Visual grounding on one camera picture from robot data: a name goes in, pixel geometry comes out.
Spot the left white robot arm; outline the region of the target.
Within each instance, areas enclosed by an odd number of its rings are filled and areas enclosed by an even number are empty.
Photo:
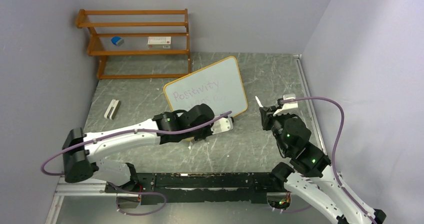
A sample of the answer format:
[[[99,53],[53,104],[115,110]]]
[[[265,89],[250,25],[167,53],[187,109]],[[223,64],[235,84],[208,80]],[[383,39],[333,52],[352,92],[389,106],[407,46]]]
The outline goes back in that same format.
[[[139,124],[103,133],[84,133],[82,128],[74,128],[62,147],[74,147],[62,155],[65,181],[78,183],[94,178],[131,192],[140,186],[135,166],[108,160],[108,156],[142,146],[178,143],[190,137],[204,139],[212,134],[214,118],[213,110],[200,104],[188,111],[163,112]]]

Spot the blue whiteboard eraser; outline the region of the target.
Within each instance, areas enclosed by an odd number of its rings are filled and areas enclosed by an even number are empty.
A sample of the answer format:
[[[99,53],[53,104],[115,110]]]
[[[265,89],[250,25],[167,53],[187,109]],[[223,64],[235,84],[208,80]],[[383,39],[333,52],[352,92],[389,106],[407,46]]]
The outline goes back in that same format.
[[[121,37],[115,36],[111,38],[111,43],[115,46],[121,46],[124,43],[124,39],[122,39]]]

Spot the white marker pen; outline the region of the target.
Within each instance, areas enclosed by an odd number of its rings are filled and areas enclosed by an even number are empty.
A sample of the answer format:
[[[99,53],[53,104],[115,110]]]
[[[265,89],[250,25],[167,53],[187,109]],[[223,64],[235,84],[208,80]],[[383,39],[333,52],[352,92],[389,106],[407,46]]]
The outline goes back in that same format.
[[[255,100],[256,100],[256,102],[257,102],[257,104],[258,104],[258,106],[260,107],[260,108],[263,108],[264,106],[262,105],[262,103],[261,103],[261,101],[260,101],[260,99],[259,99],[259,97],[258,96],[255,96]]]

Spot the yellow-framed whiteboard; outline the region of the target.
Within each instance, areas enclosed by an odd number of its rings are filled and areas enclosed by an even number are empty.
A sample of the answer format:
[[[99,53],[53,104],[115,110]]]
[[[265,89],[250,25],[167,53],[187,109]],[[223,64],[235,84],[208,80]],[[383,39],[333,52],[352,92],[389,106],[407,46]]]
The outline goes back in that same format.
[[[206,104],[216,116],[230,111],[230,116],[235,117],[249,106],[234,56],[167,83],[163,92],[173,111],[188,111],[195,105]]]

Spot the white marker holder block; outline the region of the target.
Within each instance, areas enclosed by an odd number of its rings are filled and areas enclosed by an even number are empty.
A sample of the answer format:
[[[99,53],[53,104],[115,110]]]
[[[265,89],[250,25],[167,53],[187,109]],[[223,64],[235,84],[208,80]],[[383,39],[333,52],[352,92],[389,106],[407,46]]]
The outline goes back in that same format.
[[[107,107],[107,110],[105,111],[103,115],[104,118],[109,120],[114,120],[120,105],[121,105],[120,100],[112,99]]]

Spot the white red box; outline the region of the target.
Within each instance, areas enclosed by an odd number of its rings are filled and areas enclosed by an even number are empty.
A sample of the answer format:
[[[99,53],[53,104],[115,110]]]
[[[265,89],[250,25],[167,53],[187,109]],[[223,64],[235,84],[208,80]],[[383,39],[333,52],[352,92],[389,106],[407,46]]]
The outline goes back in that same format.
[[[149,49],[170,49],[172,44],[171,37],[148,37],[147,47]]]

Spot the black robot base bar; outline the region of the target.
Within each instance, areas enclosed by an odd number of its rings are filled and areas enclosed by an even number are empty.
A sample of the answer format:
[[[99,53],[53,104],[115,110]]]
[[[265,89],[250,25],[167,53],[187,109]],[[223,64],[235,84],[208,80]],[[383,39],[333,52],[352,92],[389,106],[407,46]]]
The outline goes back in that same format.
[[[223,173],[139,173],[143,192],[164,195],[143,196],[142,204],[238,202],[266,204],[273,194],[285,195],[285,189],[267,172]]]

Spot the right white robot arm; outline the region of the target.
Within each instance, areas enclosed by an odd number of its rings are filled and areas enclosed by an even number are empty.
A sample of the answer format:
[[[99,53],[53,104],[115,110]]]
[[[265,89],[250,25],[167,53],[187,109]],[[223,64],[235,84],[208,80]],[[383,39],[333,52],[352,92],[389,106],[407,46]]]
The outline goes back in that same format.
[[[333,172],[329,157],[310,143],[305,123],[295,114],[275,115],[276,110],[276,106],[259,108],[263,130],[272,132],[280,155],[289,159],[271,171],[271,187],[296,194],[331,223],[383,223],[383,210],[347,193],[350,188]]]

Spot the orange wooden shelf rack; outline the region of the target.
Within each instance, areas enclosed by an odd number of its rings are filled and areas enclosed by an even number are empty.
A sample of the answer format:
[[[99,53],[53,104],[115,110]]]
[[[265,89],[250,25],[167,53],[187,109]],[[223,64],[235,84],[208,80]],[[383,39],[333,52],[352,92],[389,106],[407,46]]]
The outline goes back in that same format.
[[[86,52],[97,57],[97,78],[105,79],[150,79],[181,78],[192,73],[189,12],[183,10],[84,10],[80,9],[75,25],[86,28],[89,42]],[[124,43],[115,46],[112,37],[121,37]],[[149,49],[148,37],[171,37],[170,49]],[[186,56],[187,70],[171,74],[105,74],[109,57],[115,56]]]

